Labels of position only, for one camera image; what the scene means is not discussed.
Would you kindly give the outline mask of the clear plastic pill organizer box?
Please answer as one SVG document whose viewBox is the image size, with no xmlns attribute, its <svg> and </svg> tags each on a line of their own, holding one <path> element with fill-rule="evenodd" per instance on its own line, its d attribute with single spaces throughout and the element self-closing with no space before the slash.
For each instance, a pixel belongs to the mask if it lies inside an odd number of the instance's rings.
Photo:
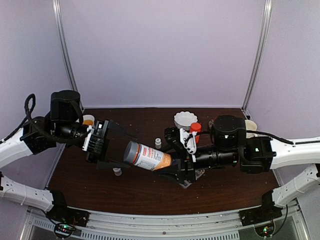
<svg viewBox="0 0 320 240">
<path fill-rule="evenodd" d="M 193 183 L 195 183 L 202 175 L 204 175 L 205 170 L 204 169 L 200 169 L 200 170 L 195 170 L 191 176 L 187 176 L 186 179 L 184 180 L 183 183 L 180 183 L 179 185 L 184 188 L 187 189 L 188 187 L 190 187 Z"/>
</svg>

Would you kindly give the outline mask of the white pill bottle green label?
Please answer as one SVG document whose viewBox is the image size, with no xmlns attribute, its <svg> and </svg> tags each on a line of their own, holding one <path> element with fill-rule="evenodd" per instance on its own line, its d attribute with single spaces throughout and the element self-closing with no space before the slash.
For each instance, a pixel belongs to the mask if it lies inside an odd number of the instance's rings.
<svg viewBox="0 0 320 240">
<path fill-rule="evenodd" d="M 162 147 L 162 140 L 161 138 L 157 137 L 154 141 L 154 144 L 155 144 L 155 148 L 156 149 L 160 149 Z"/>
</svg>

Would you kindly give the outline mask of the grey capped pill bottle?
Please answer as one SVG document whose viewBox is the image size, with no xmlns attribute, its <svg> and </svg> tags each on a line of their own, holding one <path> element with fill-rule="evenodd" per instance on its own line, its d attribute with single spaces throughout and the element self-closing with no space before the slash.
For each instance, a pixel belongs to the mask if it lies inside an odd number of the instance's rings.
<svg viewBox="0 0 320 240">
<path fill-rule="evenodd" d="M 123 161 L 145 170 L 156 171 L 169 167 L 172 157 L 152 147 L 130 141 L 124 151 Z"/>
</svg>

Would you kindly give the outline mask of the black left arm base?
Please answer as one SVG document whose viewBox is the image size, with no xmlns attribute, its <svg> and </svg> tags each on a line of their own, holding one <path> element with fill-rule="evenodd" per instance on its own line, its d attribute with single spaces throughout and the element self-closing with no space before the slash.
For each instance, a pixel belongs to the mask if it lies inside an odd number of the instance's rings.
<svg viewBox="0 0 320 240">
<path fill-rule="evenodd" d="M 71 208 L 60 191 L 50 190 L 53 200 L 51 210 L 45 216 L 54 224 L 53 233 L 60 240 L 69 238 L 76 227 L 86 227 L 90 213 L 86 210 Z"/>
</svg>

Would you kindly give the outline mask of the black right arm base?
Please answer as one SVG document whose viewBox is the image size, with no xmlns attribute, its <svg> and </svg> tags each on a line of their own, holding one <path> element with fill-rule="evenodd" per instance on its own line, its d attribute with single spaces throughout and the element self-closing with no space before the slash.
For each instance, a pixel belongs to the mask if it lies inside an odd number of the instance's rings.
<svg viewBox="0 0 320 240">
<path fill-rule="evenodd" d="M 270 190 L 262 195 L 261 206 L 239 211 L 243 227 L 271 221 L 282 216 L 283 208 L 275 206 L 272 193 L 273 190 Z"/>
</svg>

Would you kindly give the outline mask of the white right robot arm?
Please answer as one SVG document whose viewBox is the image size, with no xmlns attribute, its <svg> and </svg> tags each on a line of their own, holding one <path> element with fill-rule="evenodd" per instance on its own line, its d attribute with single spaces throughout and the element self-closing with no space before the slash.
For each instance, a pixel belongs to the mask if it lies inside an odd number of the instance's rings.
<svg viewBox="0 0 320 240">
<path fill-rule="evenodd" d="M 256 210 L 259 220 L 268 220 L 277 209 L 304 194 L 320 181 L 320 139 L 306 138 L 287 140 L 270 133 L 257 131 L 247 138 L 250 131 L 245 120 L 233 115 L 220 115 L 212 123 L 212 145 L 198 147 L 198 132 L 187 133 L 183 129 L 167 128 L 165 139 L 175 152 L 173 160 L 157 169 L 158 175 L 166 176 L 183 184 L 194 183 L 196 171 L 220 169 L 224 166 L 240 166 L 247 174 L 259 174 L 282 167 L 307 164 L 308 167 L 284 186 L 275 188 L 262 196 L 261 206 Z"/>
</svg>

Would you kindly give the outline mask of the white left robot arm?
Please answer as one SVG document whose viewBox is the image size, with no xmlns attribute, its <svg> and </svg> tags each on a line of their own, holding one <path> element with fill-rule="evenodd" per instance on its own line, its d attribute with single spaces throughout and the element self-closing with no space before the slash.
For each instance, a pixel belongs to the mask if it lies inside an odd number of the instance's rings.
<svg viewBox="0 0 320 240">
<path fill-rule="evenodd" d="M 16 160 L 37 155 L 57 144 L 76 146 L 87 153 L 87 161 L 104 168 L 125 168 L 125 163 L 106 160 L 109 145 L 107 134 L 113 131 L 132 138 L 116 122 L 110 119 L 85 123 L 85 115 L 80 107 L 81 95 L 74 90 L 61 90 L 51 94 L 50 110 L 46 116 L 32 117 L 36 105 L 35 94 L 30 94 L 24 102 L 25 118 L 7 137 L 0 141 L 0 166 L 5 167 Z M 38 208 L 45 213 L 53 213 L 61 222 L 72 218 L 63 193 L 40 190 L 17 183 L 4 175 L 0 179 L 5 185 L 0 187 L 0 196 L 21 205 Z"/>
</svg>

